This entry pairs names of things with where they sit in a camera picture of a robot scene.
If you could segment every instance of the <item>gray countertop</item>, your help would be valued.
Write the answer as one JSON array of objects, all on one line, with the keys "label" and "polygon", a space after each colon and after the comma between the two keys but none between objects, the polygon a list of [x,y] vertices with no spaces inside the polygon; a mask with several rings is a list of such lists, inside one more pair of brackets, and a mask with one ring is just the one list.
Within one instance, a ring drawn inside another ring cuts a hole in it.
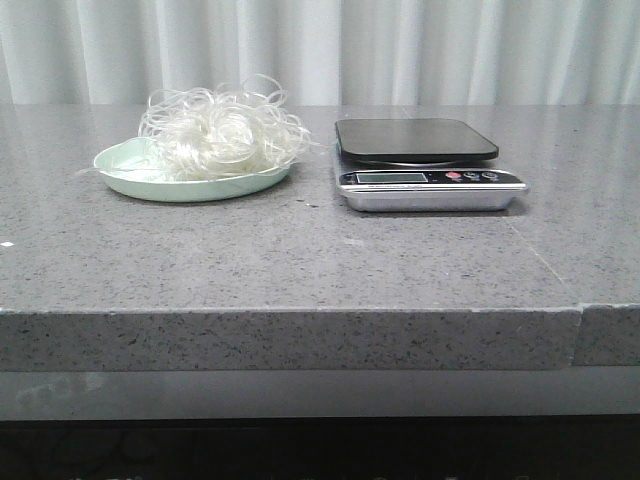
[{"label": "gray countertop", "polygon": [[0,107],[0,370],[640,364],[640,107],[290,109],[467,122],[531,188],[473,214],[350,210],[331,148],[202,204],[74,176],[143,109]]}]

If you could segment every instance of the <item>white curtain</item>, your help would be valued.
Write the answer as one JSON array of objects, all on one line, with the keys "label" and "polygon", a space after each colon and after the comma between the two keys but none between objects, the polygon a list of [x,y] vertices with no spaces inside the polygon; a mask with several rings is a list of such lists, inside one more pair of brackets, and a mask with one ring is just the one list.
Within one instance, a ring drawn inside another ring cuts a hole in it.
[{"label": "white curtain", "polygon": [[640,103],[640,0],[0,0],[0,102]]}]

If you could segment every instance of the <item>scale display screen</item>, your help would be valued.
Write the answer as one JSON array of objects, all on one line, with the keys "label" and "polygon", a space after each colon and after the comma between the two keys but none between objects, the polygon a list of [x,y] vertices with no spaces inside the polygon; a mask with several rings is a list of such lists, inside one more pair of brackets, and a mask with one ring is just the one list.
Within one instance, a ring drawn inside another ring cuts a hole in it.
[{"label": "scale display screen", "polygon": [[356,173],[358,183],[428,183],[419,172]]}]

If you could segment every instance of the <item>light green plate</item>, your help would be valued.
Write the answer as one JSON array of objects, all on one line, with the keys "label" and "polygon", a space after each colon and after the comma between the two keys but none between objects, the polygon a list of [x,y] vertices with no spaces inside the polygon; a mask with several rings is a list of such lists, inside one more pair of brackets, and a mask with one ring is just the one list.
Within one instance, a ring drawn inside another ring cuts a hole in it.
[{"label": "light green plate", "polygon": [[158,202],[206,202],[239,197],[275,185],[289,173],[279,167],[220,180],[167,182],[156,170],[141,167],[150,140],[137,137],[100,152],[93,166],[104,183],[130,197]]}]

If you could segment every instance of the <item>kitchen scale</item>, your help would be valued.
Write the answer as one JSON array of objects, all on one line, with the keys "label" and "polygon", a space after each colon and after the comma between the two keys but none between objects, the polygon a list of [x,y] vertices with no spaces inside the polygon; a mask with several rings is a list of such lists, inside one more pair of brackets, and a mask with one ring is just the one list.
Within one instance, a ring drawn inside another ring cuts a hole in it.
[{"label": "kitchen scale", "polygon": [[458,120],[346,119],[336,131],[336,183],[355,210],[502,210],[527,191],[483,167],[498,147]]}]

